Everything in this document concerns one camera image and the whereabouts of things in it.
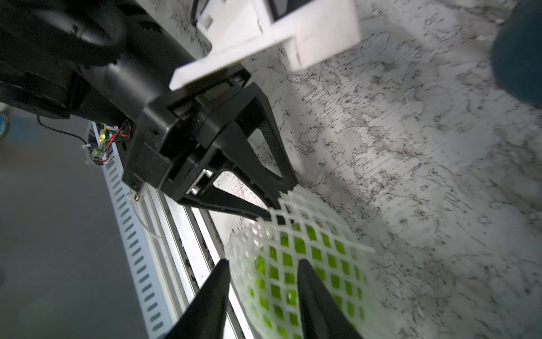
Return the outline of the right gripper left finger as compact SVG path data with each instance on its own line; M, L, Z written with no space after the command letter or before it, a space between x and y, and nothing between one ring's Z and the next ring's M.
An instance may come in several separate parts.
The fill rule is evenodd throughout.
M165 338L223 338L229 290L230 265L223 258Z

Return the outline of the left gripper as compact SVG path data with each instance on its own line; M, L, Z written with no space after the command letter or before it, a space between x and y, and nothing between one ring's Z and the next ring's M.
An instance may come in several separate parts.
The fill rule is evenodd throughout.
M297 184L270 101L241 65L219 71L147 104L129 148L123 181L149 184L181 205L270 220ZM264 204L214 183L233 174Z

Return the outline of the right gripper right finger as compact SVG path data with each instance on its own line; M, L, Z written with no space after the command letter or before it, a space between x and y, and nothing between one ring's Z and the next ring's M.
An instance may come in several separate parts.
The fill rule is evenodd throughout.
M306 259L299 261L297 289L303 338L363 338L343 315L315 269Z

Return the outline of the green custard apple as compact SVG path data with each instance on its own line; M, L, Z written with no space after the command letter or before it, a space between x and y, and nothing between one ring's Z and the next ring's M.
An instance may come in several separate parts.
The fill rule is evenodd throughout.
M252 231L255 249L247 254L243 291L248 315L264 338L302 338L298 268L312 265L335 304L353 327L368 337L365 306L368 278L360 264L359 246L343 238L338 228L258 225Z

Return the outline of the white foam net sleeve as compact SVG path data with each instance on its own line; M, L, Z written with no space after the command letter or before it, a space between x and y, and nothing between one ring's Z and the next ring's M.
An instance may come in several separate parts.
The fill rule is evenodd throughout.
M346 221L319 196L295 186L269 211L230 238L231 283L248 322L262 338L303 338L299 265L309 264L330 294L326 314L345 318L363 338L395 330L375 290L368 254Z

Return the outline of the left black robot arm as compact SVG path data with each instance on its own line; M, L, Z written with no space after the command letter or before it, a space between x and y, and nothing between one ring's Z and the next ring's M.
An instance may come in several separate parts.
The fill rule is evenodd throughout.
M123 180L177 203L271 218L297 185L268 98L237 64L178 90L193 57L135 1L3 1L1 101L132 130Z

